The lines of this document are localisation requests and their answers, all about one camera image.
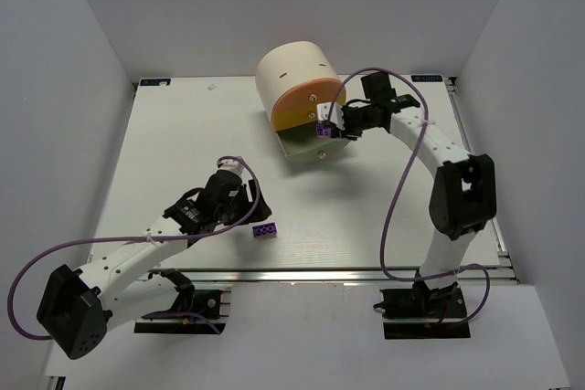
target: cylindrical container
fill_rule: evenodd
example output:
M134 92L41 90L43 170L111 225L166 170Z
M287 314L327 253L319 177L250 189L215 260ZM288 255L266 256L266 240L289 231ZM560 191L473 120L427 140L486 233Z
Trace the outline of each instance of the cylindrical container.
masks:
M308 41L275 48L256 69L256 89L276 132L314 121L317 104L331 101L340 86L324 53ZM345 101L342 90L338 102Z
M341 80L314 43L289 43L261 60L256 89L289 161L321 160L348 144L316 135L317 104L330 102L339 87ZM345 89L337 102L346 102Z

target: white backdrop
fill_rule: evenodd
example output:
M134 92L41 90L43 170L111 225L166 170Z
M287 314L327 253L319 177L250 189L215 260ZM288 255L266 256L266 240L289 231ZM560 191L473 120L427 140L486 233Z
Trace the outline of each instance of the white backdrop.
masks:
M537 287L571 388L585 388L585 0L500 0L459 79L474 146L495 160L498 217Z
M234 286L220 337L128 323L47 372L66 390L548 390L568 384L534 287L494 286L469 340L384 340L376 285ZM475 307L484 287L463 286Z
M86 0L0 0L0 11L0 387L29 390L49 343L10 327L8 288L37 253L92 235L132 85ZM44 333L35 315L48 274L87 250L64 250L23 279L16 314L28 330Z
M320 45L366 65L459 73L497 0L89 0L132 80L253 75L269 50Z

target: cable tie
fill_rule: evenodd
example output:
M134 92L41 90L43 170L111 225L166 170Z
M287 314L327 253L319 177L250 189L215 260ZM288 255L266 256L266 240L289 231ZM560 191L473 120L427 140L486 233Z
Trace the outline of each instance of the cable tie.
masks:
M146 241L150 242L153 246L156 246L156 241L153 239L153 232L150 230L146 232Z

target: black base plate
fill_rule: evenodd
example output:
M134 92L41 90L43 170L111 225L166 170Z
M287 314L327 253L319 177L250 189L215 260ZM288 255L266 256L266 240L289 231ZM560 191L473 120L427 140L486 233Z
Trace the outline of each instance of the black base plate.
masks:
M412 289L382 290L385 303L408 303ZM420 340L420 339L457 339L471 338L469 325L452 325L448 321L439 324L429 322L409 322L410 319L435 319L439 321L446 315L447 319L464 319L467 317L467 308L463 293L457 289L453 295L423 309L401 310L399 316L392 316L391 311L385 313L384 338L386 340Z
M209 319L219 332L223 332L226 323L218 323L217 319L221 318L221 296L222 290L195 290L192 296L185 296L182 300L177 300L174 307L169 311L189 311L198 312ZM215 302L211 308L207 305L210 300ZM137 321L134 324L134 333L181 333L181 334L212 334L217 335L213 329L202 321L190 322L183 324L182 317L175 319L148 319Z

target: white table surface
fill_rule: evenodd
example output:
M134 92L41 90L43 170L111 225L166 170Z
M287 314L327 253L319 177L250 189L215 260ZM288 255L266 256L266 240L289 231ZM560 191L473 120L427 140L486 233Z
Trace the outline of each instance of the white table surface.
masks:
M484 287L463 286L477 306ZM70 361L53 343L47 375L64 390L548 390L568 386L533 287L493 287L464 340L384 340L375 286L239 284L215 335L108 333Z
M401 82L393 85L399 94L409 92ZM417 85L437 126L463 146L444 84ZM350 99L363 96L358 79L347 89ZM198 242L165 267L376 268L381 228L409 154L377 129L336 156L288 163L253 77L172 79L169 86L139 87L98 236L140 233L186 190L204 185L219 156L240 155L260 179L278 237L256 240L251 225L238 227ZM433 230L431 188L431 175L416 162L388 235L390 267L416 267L424 260ZM100 257L118 246L101 244L93 252ZM490 227L472 243L464 262L498 265Z

